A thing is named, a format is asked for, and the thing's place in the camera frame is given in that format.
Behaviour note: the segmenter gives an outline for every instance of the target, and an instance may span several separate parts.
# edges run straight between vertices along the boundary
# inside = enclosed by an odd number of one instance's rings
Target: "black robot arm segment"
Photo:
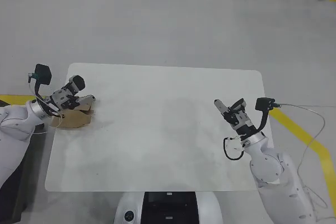
[[[255,109],[262,111],[263,117],[262,122],[257,129],[245,112],[246,102],[243,98],[230,107],[225,106],[221,100],[215,100],[214,104],[223,115],[224,120],[226,120],[236,133],[240,135],[242,141],[260,132],[267,123],[269,111],[279,107],[279,105],[275,103],[275,99],[266,97],[258,98],[256,100]]]
[[[225,106],[221,100],[215,100],[214,104],[223,115],[224,120],[241,136],[241,140],[245,140],[257,133],[257,129],[245,112],[246,102],[243,98],[230,107]]]
[[[85,88],[85,81],[78,75],[72,76],[68,80],[68,83],[60,90],[56,90],[51,96],[43,99],[39,94],[40,85],[50,84],[51,76],[50,68],[42,64],[36,65],[35,73],[29,73],[29,83],[32,78],[36,79],[35,95],[39,98],[38,103],[49,116],[59,116],[59,111],[66,109],[73,110],[80,105],[95,101],[95,97],[92,95],[84,97],[75,96]]]

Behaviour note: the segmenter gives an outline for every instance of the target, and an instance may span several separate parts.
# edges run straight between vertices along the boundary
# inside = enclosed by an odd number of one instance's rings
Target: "concrete floor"
[[[326,117],[318,140],[330,149],[336,172],[336,3],[0,1],[0,94],[30,94],[26,75],[37,63],[50,66],[51,88],[59,88],[74,62],[258,70],[266,95],[278,102],[332,106],[313,109]],[[310,133],[318,131],[318,116],[294,108],[283,111]],[[276,120],[271,126],[275,146],[298,163],[304,145]],[[45,190],[53,132],[42,138],[45,146],[36,155],[31,203],[21,223],[112,223],[120,193]],[[301,174],[330,204],[313,151],[307,153]],[[257,192],[216,195],[226,224],[272,223]],[[331,215],[331,206],[319,209],[319,217]]]

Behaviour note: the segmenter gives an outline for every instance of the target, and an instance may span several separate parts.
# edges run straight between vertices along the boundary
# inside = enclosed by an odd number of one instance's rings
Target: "brown cardboard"
[[[55,116],[52,118],[50,126],[57,128],[79,128],[91,123],[92,110],[89,104],[80,105],[73,110],[65,110],[62,114],[64,115],[62,122],[60,123],[61,118]]]

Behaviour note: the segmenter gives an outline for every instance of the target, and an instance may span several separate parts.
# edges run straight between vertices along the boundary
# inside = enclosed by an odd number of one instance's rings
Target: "white table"
[[[249,155],[228,160],[236,133],[215,108],[240,98],[256,127],[261,74],[231,69],[74,63],[93,94],[90,125],[57,129],[45,187],[53,192],[255,190]],[[264,129],[271,136],[269,121]],[[228,153],[240,153],[239,141]]]

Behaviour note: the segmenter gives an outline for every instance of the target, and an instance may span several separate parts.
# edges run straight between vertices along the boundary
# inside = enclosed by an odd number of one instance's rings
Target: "white cable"
[[[297,167],[297,175],[298,175],[298,177],[299,177],[299,179],[301,181],[301,184],[302,184],[303,188],[307,188],[308,190],[310,190],[311,192],[313,192],[325,204],[325,207],[321,206],[319,203],[317,203],[316,201],[314,201],[311,198],[311,196],[308,194],[313,210],[316,211],[315,207],[314,207],[314,203],[316,205],[320,206],[321,208],[328,208],[328,205],[327,205],[326,201],[318,193],[314,192],[310,187],[308,187],[306,184],[304,184],[304,182],[303,182],[303,180],[302,180],[302,178],[300,176],[300,167],[301,167],[302,162],[304,161],[305,153],[306,153],[307,149],[310,147],[310,145],[313,143],[313,141],[316,140],[316,138],[319,136],[319,134],[324,130],[325,125],[326,125],[326,120],[325,120],[325,118],[321,114],[317,113],[316,111],[310,110],[308,108],[303,108],[302,106],[292,105],[292,104],[280,104],[280,105],[294,106],[296,108],[301,108],[301,109],[310,111],[310,112],[318,115],[319,117],[321,117],[322,120],[323,120],[323,126],[321,127],[321,129],[319,130],[319,132],[312,138],[312,140],[309,142],[309,144],[307,144],[306,148],[304,149],[304,152],[303,152],[302,157],[301,157],[301,161],[300,161],[300,163],[299,163],[299,165]],[[331,218],[336,219],[336,217],[334,217],[334,216],[324,217],[324,218],[317,218],[317,216],[316,216],[316,222],[319,222],[321,220],[331,219]]]

